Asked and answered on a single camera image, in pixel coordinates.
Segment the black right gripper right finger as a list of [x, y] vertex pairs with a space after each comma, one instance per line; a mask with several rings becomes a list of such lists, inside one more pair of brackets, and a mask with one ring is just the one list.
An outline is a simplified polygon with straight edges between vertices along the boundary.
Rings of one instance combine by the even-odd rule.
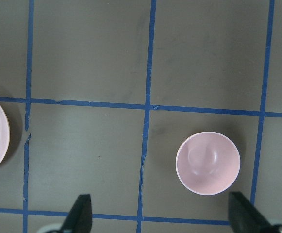
[[272, 225], [241, 192], [230, 192], [228, 221], [234, 233], [266, 233]]

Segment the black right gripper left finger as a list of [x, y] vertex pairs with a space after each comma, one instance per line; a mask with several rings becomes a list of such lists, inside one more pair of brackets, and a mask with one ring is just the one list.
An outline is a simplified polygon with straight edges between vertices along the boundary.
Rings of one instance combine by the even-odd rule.
[[60, 232], [89, 233], [92, 229], [92, 218], [91, 195], [79, 195], [64, 220]]

